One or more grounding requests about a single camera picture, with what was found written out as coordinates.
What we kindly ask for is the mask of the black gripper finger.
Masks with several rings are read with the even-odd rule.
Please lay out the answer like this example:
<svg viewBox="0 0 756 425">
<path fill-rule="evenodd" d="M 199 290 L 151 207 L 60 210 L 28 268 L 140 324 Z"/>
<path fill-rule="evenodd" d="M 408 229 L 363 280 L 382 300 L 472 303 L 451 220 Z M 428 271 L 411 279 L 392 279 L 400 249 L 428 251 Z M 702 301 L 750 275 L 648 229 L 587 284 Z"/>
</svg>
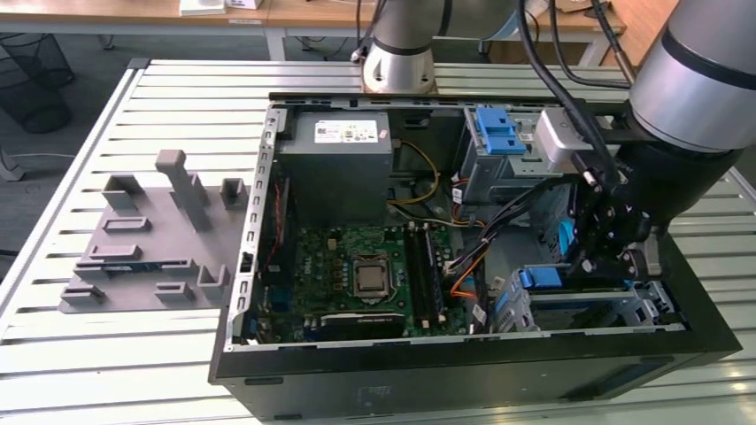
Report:
<svg viewBox="0 0 756 425">
<path fill-rule="evenodd" d="M 654 280 L 662 277 L 659 240 L 648 238 L 630 245 L 606 244 L 582 258 L 582 268 L 596 277 Z"/>
<path fill-rule="evenodd" d="M 636 206 L 630 184 L 580 181 L 575 190 L 575 264 L 634 266 Z"/>
</svg>

